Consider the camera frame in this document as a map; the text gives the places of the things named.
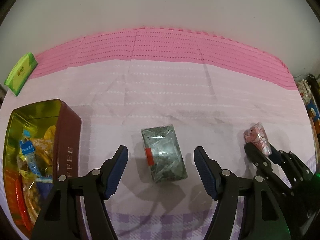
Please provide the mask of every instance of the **red label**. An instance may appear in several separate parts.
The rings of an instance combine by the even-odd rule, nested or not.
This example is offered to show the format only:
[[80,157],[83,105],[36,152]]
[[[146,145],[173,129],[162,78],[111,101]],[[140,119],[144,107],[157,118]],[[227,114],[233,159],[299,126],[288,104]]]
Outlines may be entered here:
[[155,165],[152,157],[151,148],[146,148],[146,157],[149,166]]

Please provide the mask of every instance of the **pink foam mat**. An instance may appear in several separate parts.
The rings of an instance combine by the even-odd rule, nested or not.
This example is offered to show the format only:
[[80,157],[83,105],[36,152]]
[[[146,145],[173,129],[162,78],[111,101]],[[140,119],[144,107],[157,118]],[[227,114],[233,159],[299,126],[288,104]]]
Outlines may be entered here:
[[36,55],[39,65],[30,78],[112,59],[209,64],[297,89],[285,64],[267,52],[213,34],[164,28],[126,29],[66,42]]

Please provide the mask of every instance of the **purple checkered cloth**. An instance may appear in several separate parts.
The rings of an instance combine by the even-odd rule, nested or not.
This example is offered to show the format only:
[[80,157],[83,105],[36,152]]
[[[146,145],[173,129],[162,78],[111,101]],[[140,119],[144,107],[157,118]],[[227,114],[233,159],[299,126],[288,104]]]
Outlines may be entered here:
[[[316,171],[316,156],[313,155],[307,161],[306,165],[314,173]],[[286,177],[283,178],[283,181],[290,185]],[[236,218],[230,237],[231,240],[238,240],[243,208],[244,197],[239,197]],[[120,240],[200,240],[204,238],[209,228],[214,210],[215,209],[209,209],[181,215],[161,216],[135,216],[111,212],[108,214]]]

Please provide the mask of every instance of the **plastic-wrapped package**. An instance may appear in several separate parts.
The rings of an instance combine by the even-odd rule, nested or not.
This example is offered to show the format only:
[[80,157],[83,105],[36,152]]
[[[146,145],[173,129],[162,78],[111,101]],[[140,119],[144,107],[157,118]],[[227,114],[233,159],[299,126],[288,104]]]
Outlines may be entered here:
[[141,133],[155,183],[188,177],[173,125],[141,129]]
[[266,131],[261,122],[245,130],[243,135],[246,143],[252,142],[265,156],[272,154]]
[[31,223],[34,225],[40,212],[40,194],[33,179],[23,179],[23,197]]
[[44,138],[32,138],[29,131],[23,131],[17,165],[24,178],[36,178],[36,181],[52,182],[55,130],[54,125],[49,127]]
[[298,91],[300,93],[300,96],[302,98],[302,101],[303,101],[304,105],[306,106],[307,104],[309,104],[309,102],[312,98],[312,93],[311,93],[311,89],[308,85],[308,82],[306,80],[302,79],[296,85],[297,85]]

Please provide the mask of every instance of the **green tissue box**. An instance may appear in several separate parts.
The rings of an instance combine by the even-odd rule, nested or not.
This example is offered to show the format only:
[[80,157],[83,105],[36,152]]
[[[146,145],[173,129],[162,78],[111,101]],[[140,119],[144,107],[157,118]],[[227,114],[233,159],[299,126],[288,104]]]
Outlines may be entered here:
[[13,67],[4,84],[17,96],[37,65],[31,52],[25,54]]

